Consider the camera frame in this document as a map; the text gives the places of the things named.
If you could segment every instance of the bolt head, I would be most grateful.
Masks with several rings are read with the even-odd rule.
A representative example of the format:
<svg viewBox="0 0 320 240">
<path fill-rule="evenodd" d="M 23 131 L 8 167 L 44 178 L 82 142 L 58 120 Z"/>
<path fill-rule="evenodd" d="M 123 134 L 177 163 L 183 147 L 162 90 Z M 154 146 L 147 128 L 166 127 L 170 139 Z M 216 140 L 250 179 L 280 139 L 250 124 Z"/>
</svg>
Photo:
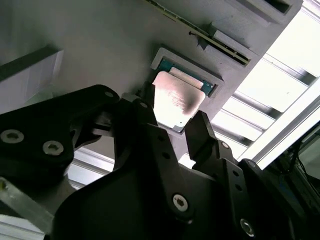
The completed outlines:
<svg viewBox="0 0 320 240">
<path fill-rule="evenodd" d="M 113 98 L 113 97 L 114 97 L 114 95 L 113 95 L 111 92 L 109 92 L 109 91 L 106 91 L 104 94 L 105 94 L 106 96 L 108 96 L 109 98 Z"/>
<path fill-rule="evenodd" d="M 176 194 L 173 196 L 173 204 L 180 211 L 185 212 L 188 210 L 188 202 L 187 200 L 180 194 Z"/>
<path fill-rule="evenodd" d="M 222 146 L 224 146 L 226 149 L 229 149 L 230 147 L 229 147 L 229 145 L 228 144 L 226 144 L 224 141 L 223 142 L 221 142 L 221 144 L 222 144 Z"/>
<path fill-rule="evenodd" d="M 148 105 L 147 104 L 145 104 L 144 102 L 140 102 L 140 105 L 142 106 L 142 107 L 144 107 L 144 108 L 148 108 Z"/>
<path fill-rule="evenodd" d="M 0 138 L 4 143 L 17 144 L 24 140 L 25 136 L 22 132 L 16 129 L 8 129 L 0 134 Z"/>
<path fill-rule="evenodd" d="M 59 156 L 64 151 L 64 146 L 58 141 L 51 140 L 43 144 L 42 150 L 47 155 Z"/>
<path fill-rule="evenodd" d="M 242 228 L 242 230 L 251 238 L 253 238 L 255 236 L 255 231 L 252 228 L 251 224 L 245 220 L 244 218 L 242 218 L 240 220 L 240 226 Z"/>
</svg>

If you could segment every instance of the white panel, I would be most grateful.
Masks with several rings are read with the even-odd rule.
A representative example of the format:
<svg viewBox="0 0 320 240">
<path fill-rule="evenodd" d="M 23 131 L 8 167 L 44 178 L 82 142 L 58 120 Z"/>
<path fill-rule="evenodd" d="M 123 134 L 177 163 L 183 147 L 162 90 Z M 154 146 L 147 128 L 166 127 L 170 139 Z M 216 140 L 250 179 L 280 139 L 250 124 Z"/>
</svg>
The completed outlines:
<svg viewBox="0 0 320 240">
<path fill-rule="evenodd" d="M 179 163 L 186 166 L 189 169 L 192 169 L 196 162 L 190 159 L 189 154 L 185 153 L 180 158 Z"/>
<path fill-rule="evenodd" d="M 301 10 L 267 53 L 290 67 L 300 67 L 318 77 L 319 39 L 319 22 Z"/>
<path fill-rule="evenodd" d="M 275 146 L 267 155 L 265 155 L 257 165 L 264 169 L 288 147 L 297 141 L 306 131 L 314 126 L 320 119 L 320 107 L 311 114 L 303 123 L 301 123 L 294 131 L 286 136 L 277 146 Z"/>
<path fill-rule="evenodd" d="M 84 147 L 74 152 L 74 158 L 109 172 L 114 169 L 115 160 Z"/>
<path fill-rule="evenodd" d="M 245 103 L 231 97 L 222 107 L 224 110 L 259 126 L 263 129 L 267 129 L 274 123 L 274 119 L 263 114 L 260 111 L 246 105 Z"/>
<path fill-rule="evenodd" d="M 21 228 L 19 226 L 9 225 L 0 222 L 0 233 L 13 239 L 21 240 L 43 240 L 44 234 Z"/>
<path fill-rule="evenodd" d="M 262 59 L 237 91 L 283 113 L 306 89 L 303 83 Z"/>
<path fill-rule="evenodd" d="M 262 151 L 270 141 L 272 141 L 289 123 L 291 123 L 304 109 L 320 95 L 320 79 L 313 83 L 305 93 L 299 97 L 294 104 L 292 104 L 279 118 L 272 124 L 257 141 L 255 141 L 239 158 L 253 159 L 260 151 Z M 265 158 L 259 161 L 259 166 L 265 168 L 270 164 L 278 154 L 282 153 L 286 148 L 293 144 L 297 136 L 293 135 L 293 138 L 287 136 L 287 140 L 277 148 L 276 153 L 265 156 Z"/>
<path fill-rule="evenodd" d="M 88 185 L 99 178 L 102 178 L 103 175 L 81 166 L 71 164 L 68 171 L 68 177 L 75 182 Z"/>
<path fill-rule="evenodd" d="M 0 222 L 5 223 L 7 225 L 16 225 L 20 228 L 30 230 L 32 232 L 41 233 L 41 230 L 34 226 L 31 222 L 24 218 L 14 217 L 14 216 L 7 216 L 0 214 Z"/>
<path fill-rule="evenodd" d="M 255 141 L 262 133 L 260 130 L 249 126 L 245 122 L 236 119 L 223 111 L 219 111 L 211 122 L 229 132 L 243 136 L 252 141 Z"/>
</svg>

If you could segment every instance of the gray surface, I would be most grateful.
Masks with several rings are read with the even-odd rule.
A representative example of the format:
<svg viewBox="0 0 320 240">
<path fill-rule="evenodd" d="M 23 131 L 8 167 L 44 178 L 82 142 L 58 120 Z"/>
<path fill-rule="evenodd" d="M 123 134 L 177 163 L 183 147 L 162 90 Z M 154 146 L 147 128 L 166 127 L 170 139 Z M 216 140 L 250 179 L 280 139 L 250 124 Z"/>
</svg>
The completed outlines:
<svg viewBox="0 0 320 240">
<path fill-rule="evenodd" d="M 275 22 L 261 21 L 251 11 L 221 0 L 161 0 L 168 9 L 190 22 L 214 26 L 258 55 L 266 52 L 301 7 L 291 0 L 286 15 Z M 214 103 L 206 106 L 209 118 L 221 109 L 255 64 L 239 70 L 218 56 L 205 54 L 196 37 L 180 24 L 153 9 L 143 0 L 2 0 L 0 2 L 0 63 L 6 63 L 53 43 L 64 49 L 55 84 L 74 91 L 104 84 L 118 94 L 135 92 L 150 75 L 150 64 L 160 44 L 174 49 L 220 75 L 225 87 Z M 172 139 L 178 158 L 186 152 L 183 141 Z M 113 154 L 101 140 L 101 154 Z"/>
<path fill-rule="evenodd" d="M 63 51 L 45 47 L 0 65 L 0 114 L 21 108 L 60 71 Z"/>
</svg>

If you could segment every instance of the metal bar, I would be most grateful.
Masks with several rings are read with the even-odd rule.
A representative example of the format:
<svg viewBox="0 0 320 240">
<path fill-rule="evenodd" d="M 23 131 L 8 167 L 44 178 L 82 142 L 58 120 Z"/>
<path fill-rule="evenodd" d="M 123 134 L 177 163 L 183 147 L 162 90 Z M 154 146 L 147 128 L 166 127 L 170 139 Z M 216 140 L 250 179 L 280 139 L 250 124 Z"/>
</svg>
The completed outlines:
<svg viewBox="0 0 320 240">
<path fill-rule="evenodd" d="M 270 106 L 266 106 L 256 100 L 254 100 L 253 98 L 239 92 L 239 91 L 235 91 L 234 94 L 232 95 L 232 97 L 234 99 L 237 99 L 238 101 L 241 101 L 242 103 L 252 107 L 253 109 L 257 110 L 258 112 L 261 112 L 262 114 L 269 116 L 272 119 L 276 120 L 281 115 L 280 111 L 278 111 Z"/>
<path fill-rule="evenodd" d="M 110 171 L 108 171 L 108 170 L 105 170 L 103 168 L 97 167 L 95 165 L 92 165 L 92 164 L 84 162 L 84 161 L 80 161 L 78 159 L 73 159 L 72 164 L 77 165 L 79 167 L 82 167 L 84 169 L 93 171 L 97 174 L 101 174 L 101 175 L 107 175 L 110 173 Z"/>
<path fill-rule="evenodd" d="M 275 68 L 278 68 L 281 71 L 285 72 L 286 74 L 288 74 L 289 76 L 293 77 L 295 80 L 301 82 L 306 86 L 309 86 L 316 79 L 315 76 L 313 76 L 306 70 L 300 67 L 292 68 L 290 66 L 287 66 L 286 64 L 275 59 L 274 57 L 270 56 L 267 53 L 263 56 L 262 59 L 268 62 L 269 64 L 273 65 Z"/>
<path fill-rule="evenodd" d="M 230 139 L 231 141 L 234 141 L 235 143 L 239 144 L 239 145 L 243 145 L 245 147 L 249 147 L 253 141 L 251 141 L 250 139 L 246 138 L 246 137 L 242 137 L 239 136 L 237 134 L 234 133 L 230 133 L 225 129 L 220 128 L 219 126 L 216 126 L 214 124 L 212 124 L 212 129 L 215 133 L 218 133 L 228 139 Z"/>
<path fill-rule="evenodd" d="M 319 121 L 316 113 L 320 107 L 319 87 L 318 78 L 240 158 L 253 159 L 264 169 Z"/>
</svg>

